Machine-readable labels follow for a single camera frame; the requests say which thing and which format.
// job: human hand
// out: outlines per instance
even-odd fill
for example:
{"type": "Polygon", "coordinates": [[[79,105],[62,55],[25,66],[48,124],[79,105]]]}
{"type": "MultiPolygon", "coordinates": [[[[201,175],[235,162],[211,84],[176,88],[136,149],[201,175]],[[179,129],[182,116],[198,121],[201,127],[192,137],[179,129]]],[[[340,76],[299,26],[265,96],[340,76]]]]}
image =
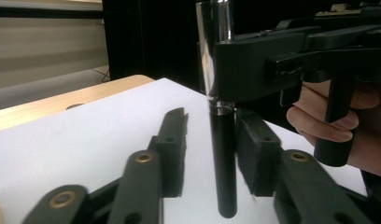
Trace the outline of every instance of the human hand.
{"type": "Polygon", "coordinates": [[[360,117],[348,114],[333,123],[325,123],[330,81],[304,83],[300,100],[289,109],[289,123],[313,146],[317,138],[346,142],[357,129],[348,164],[381,175],[381,84],[358,84],[351,108],[360,109],[360,117]]]}

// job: white table surface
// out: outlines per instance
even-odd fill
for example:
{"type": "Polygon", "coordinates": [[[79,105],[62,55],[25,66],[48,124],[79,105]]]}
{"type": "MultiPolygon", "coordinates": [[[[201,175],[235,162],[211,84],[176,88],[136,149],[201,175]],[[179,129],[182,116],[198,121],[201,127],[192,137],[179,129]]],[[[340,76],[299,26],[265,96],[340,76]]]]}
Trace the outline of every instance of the white table surface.
{"type": "MultiPolygon", "coordinates": [[[[77,184],[92,192],[120,177],[128,157],[146,149],[164,114],[178,107],[189,114],[185,182],[182,197],[164,199],[164,223],[278,223],[273,199],[249,195],[239,172],[237,215],[219,215],[207,100],[165,78],[1,131],[0,205],[6,223],[21,223],[52,189],[77,184]]],[[[284,149],[312,153],[300,135],[269,125],[284,149]]],[[[365,193],[359,170],[325,168],[340,185],[365,193]]]]}

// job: wooden surface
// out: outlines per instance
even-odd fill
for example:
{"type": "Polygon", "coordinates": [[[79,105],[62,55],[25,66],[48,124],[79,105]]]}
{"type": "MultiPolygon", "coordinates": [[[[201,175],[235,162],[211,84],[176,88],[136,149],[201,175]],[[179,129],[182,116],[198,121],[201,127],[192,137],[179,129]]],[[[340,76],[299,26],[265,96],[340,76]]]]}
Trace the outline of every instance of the wooden surface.
{"type": "Polygon", "coordinates": [[[0,110],[0,130],[13,127],[31,120],[64,111],[70,105],[86,104],[121,91],[147,84],[152,78],[135,75],[110,81],[78,91],[34,101],[24,105],[16,105],[0,110]]]}

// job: brass nut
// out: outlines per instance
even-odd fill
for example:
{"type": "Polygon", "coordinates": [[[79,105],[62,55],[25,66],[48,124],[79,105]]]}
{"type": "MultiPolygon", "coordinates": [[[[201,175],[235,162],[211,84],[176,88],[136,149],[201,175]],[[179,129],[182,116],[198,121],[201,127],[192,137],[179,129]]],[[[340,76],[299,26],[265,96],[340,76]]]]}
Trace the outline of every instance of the brass nut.
{"type": "Polygon", "coordinates": [[[150,153],[143,153],[135,158],[138,162],[149,162],[153,160],[153,156],[150,153]]]}
{"type": "Polygon", "coordinates": [[[294,161],[301,161],[301,162],[309,161],[309,157],[302,152],[293,152],[289,155],[289,157],[294,161]]]}
{"type": "Polygon", "coordinates": [[[74,191],[67,190],[54,195],[49,200],[49,206],[52,208],[61,208],[71,204],[77,197],[74,191]]]}

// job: mounting hole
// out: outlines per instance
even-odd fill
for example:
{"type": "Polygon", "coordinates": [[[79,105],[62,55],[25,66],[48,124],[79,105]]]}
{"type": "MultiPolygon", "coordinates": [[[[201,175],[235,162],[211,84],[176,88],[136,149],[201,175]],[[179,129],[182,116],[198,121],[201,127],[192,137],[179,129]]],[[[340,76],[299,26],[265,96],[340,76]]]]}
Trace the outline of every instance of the mounting hole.
{"type": "Polygon", "coordinates": [[[290,158],[294,161],[309,161],[309,158],[306,154],[303,154],[302,152],[294,152],[290,154],[290,158]]]}
{"type": "Polygon", "coordinates": [[[71,190],[63,191],[61,193],[54,195],[49,200],[49,206],[52,208],[65,207],[71,204],[75,200],[76,196],[77,194],[74,191],[71,191],[71,190]]]}
{"type": "Polygon", "coordinates": [[[149,153],[143,153],[135,158],[138,162],[149,162],[153,160],[152,154],[149,153]]]}
{"type": "Polygon", "coordinates": [[[124,224],[138,224],[141,223],[142,217],[139,213],[131,213],[124,219],[124,224]]]}
{"type": "Polygon", "coordinates": [[[345,213],[336,213],[334,217],[341,224],[354,224],[353,218],[345,213]]]}

